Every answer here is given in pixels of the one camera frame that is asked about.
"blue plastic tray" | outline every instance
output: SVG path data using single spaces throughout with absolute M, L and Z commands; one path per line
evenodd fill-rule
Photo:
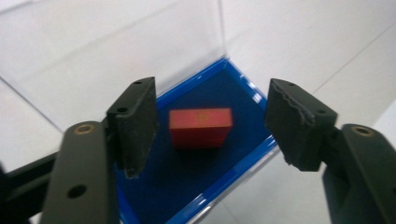
M 132 180 L 116 172 L 125 224 L 186 223 L 276 145 L 264 128 L 265 98 L 225 58 L 159 97 L 157 105 L 160 129 L 145 170 Z M 223 146 L 174 150 L 169 110 L 213 107 L 233 111 L 233 128 Z

